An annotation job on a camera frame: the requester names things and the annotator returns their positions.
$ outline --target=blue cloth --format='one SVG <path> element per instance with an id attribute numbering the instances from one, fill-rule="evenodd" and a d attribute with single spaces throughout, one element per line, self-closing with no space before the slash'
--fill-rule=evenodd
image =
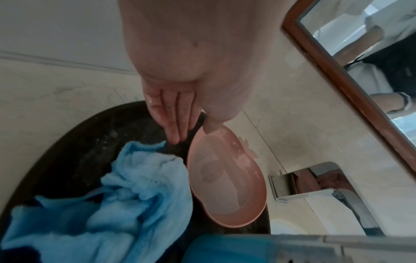
<path id="1" fill-rule="evenodd" d="M 33 247 L 43 263 L 157 261 L 192 214 L 188 171 L 181 158 L 155 152 L 164 144 L 127 143 L 103 187 L 84 197 L 36 196 L 43 207 L 14 208 L 2 249 Z M 101 204 L 86 201 L 103 193 Z"/>

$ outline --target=wooden mirror frame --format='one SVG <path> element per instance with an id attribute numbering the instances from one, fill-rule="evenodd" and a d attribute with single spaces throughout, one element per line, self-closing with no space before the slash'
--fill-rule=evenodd
<path id="1" fill-rule="evenodd" d="M 286 14 L 282 29 L 300 52 L 317 67 L 360 113 L 388 148 L 416 179 L 416 148 L 370 97 L 300 23 L 300 19 L 320 0 L 298 0 Z"/>

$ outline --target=pink plastic container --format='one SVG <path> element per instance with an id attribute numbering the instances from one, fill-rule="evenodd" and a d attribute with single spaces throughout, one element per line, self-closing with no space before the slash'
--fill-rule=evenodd
<path id="1" fill-rule="evenodd" d="M 226 126 L 196 133 L 188 154 L 189 183 L 206 214 L 224 227 L 243 227 L 266 206 L 263 174 L 247 141 Z"/>

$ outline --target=white wall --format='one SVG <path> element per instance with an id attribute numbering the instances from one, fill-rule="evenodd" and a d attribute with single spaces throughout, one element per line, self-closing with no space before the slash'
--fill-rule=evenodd
<path id="1" fill-rule="evenodd" d="M 3 0 L 0 57 L 134 71 L 116 0 Z"/>

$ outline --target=pink soap dish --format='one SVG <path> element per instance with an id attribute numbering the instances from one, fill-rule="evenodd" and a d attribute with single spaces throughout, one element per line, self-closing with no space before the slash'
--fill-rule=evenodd
<path id="1" fill-rule="evenodd" d="M 196 133 L 188 154 L 189 184 L 206 214 L 224 227 L 243 227 L 266 206 L 266 182 L 256 155 L 226 126 Z"/>

